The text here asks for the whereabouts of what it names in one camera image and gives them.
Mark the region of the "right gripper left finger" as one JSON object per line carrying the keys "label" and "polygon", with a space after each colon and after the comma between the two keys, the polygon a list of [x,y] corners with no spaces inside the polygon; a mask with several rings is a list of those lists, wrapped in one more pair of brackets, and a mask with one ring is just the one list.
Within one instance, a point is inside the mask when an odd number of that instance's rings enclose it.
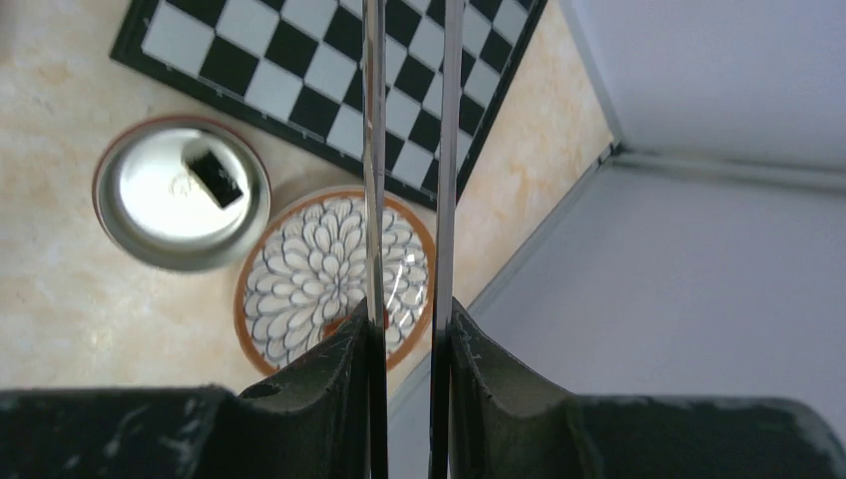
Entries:
{"label": "right gripper left finger", "polygon": [[366,307],[241,393],[195,387],[7,389],[5,478],[364,478]]}

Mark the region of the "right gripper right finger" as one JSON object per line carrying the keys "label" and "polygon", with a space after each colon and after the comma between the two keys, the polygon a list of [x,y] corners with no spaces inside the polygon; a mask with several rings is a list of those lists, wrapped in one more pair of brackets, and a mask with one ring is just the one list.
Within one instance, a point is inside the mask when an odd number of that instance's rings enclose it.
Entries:
{"label": "right gripper right finger", "polygon": [[453,307],[455,478],[841,478],[814,410],[774,397],[582,395],[542,376]]}

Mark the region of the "black white sushi piece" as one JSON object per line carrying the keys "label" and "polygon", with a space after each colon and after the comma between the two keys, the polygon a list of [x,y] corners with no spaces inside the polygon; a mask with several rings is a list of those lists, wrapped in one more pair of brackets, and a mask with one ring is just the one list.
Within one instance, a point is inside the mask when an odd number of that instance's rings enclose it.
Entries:
{"label": "black white sushi piece", "polygon": [[185,150],[182,163],[219,209],[228,208],[244,196],[234,176],[213,150]]}

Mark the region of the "silver metal tongs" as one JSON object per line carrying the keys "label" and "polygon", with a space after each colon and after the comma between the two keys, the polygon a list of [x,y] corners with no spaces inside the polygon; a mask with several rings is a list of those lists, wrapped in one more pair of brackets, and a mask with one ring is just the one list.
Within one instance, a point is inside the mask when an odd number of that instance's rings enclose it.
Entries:
{"label": "silver metal tongs", "polygon": [[[436,217],[436,241],[430,257],[434,272],[430,291],[431,347],[429,386],[429,459],[431,478],[449,477],[451,411],[451,344],[455,258],[458,133],[462,94],[463,14],[461,1],[444,9],[441,154],[433,195],[413,193],[414,204],[431,208]],[[373,478],[388,475],[388,392],[383,281],[383,210],[386,192],[400,194],[402,183],[386,173],[386,4],[362,4],[363,179],[365,200],[366,291],[368,341],[368,450]]]}

